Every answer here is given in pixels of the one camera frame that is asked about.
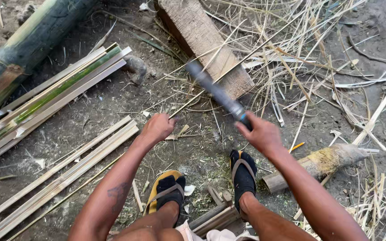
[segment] black sock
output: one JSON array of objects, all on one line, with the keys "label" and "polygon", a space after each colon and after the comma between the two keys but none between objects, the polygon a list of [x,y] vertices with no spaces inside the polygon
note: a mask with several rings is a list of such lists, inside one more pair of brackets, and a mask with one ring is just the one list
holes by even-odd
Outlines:
[{"label": "black sock", "polygon": [[[173,175],[170,175],[169,177],[165,177],[162,180],[159,180],[159,184],[157,185],[157,193],[161,193],[164,190],[171,188],[176,183],[180,184],[182,189],[184,190],[184,187],[186,185],[186,178],[184,176],[179,177],[176,181]],[[181,206],[183,205],[183,195],[180,193],[180,190],[175,189],[174,191],[164,195],[161,198],[157,199],[157,210],[161,208],[165,203],[169,201],[176,201],[178,205],[180,206],[180,213],[181,213]]]},{"label": "black sock", "polygon": [[[233,170],[233,166],[239,159],[244,159],[250,165],[255,176],[257,173],[257,167],[254,159],[245,152],[242,152],[241,156],[239,157],[239,152],[237,150],[233,150],[230,153],[230,170]],[[235,207],[239,211],[239,199],[241,198],[242,194],[244,194],[244,192],[252,192],[254,195],[256,195],[254,179],[251,177],[250,172],[244,164],[239,165],[235,174],[233,186],[235,188]]]}]

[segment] green bamboo pole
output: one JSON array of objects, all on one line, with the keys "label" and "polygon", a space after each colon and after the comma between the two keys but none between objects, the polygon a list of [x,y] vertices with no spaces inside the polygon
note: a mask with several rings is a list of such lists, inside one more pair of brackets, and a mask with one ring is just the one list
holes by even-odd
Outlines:
[{"label": "green bamboo pole", "polygon": [[10,123],[5,126],[3,129],[0,130],[0,138],[4,136],[6,133],[11,132],[15,128],[17,128],[18,124],[20,124],[22,121],[30,117],[34,112],[36,112],[38,109],[43,107],[46,103],[54,99],[56,96],[61,94],[63,91],[67,90],[69,87],[77,83],[79,80],[84,78],[86,75],[90,74],[92,71],[97,69],[99,66],[103,65],[105,62],[110,60],[112,57],[114,57],[116,54],[121,52],[121,48],[119,46],[115,46],[112,48],[107,54],[96,60],[94,63],[90,64],[88,67],[83,69],[82,71],[78,72],[77,74],[73,75],[72,77],[68,78],[60,87],[48,92],[46,95],[44,95],[42,98],[40,98],[39,101],[32,104],[28,109],[26,109],[24,112],[20,113],[18,116],[14,117],[10,121]]},{"label": "green bamboo pole", "polygon": [[46,0],[0,47],[0,106],[97,0]]}]

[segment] forearm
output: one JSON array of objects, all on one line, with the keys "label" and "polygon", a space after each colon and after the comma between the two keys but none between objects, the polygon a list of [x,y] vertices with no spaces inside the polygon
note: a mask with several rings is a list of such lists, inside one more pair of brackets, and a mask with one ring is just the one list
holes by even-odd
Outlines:
[{"label": "forearm", "polygon": [[123,208],[142,158],[154,144],[152,140],[147,140],[142,135],[134,140],[128,151],[115,163],[89,196],[75,220],[69,239],[106,239]]},{"label": "forearm", "polygon": [[355,220],[284,147],[272,151],[268,158],[280,171],[309,224],[323,240],[367,240]]}]

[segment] machete handle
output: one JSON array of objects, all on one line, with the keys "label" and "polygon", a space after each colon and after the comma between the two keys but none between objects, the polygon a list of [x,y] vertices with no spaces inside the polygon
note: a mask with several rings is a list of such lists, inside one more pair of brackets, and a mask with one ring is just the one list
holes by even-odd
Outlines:
[{"label": "machete handle", "polygon": [[241,116],[240,122],[242,122],[247,127],[247,129],[253,131],[253,126],[251,125],[250,120],[247,118],[245,113]]}]

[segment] sandal strap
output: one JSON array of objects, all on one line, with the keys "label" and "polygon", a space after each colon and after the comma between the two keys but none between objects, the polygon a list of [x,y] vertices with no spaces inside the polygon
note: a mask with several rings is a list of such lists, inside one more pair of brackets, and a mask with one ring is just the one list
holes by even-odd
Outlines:
[{"label": "sandal strap", "polygon": [[250,165],[248,164],[247,161],[245,161],[244,159],[238,159],[236,162],[235,162],[235,165],[233,166],[233,170],[232,170],[232,183],[234,184],[235,183],[235,175],[236,175],[236,171],[238,170],[238,167],[239,165],[241,164],[244,164],[245,167],[247,167],[247,170],[249,171],[251,177],[253,177],[253,180],[254,180],[254,185],[257,186],[256,184],[256,178],[254,177],[254,172],[253,170],[251,169]]},{"label": "sandal strap", "polygon": [[183,200],[184,200],[184,190],[183,190],[183,188],[181,187],[180,184],[176,183],[174,186],[172,186],[172,187],[170,187],[170,188],[168,188],[168,189],[162,191],[161,193],[158,193],[157,195],[155,195],[155,196],[153,197],[153,199],[150,200],[150,201],[147,203],[147,206],[145,207],[145,214],[146,214],[146,215],[148,214],[148,211],[150,210],[150,204],[151,204],[153,201],[155,201],[155,200],[157,200],[157,199],[163,197],[164,195],[166,195],[166,194],[168,194],[168,193],[170,193],[170,192],[172,192],[172,191],[174,191],[174,190],[176,190],[176,189],[178,189],[178,190],[181,192],[181,195],[183,195]]}]

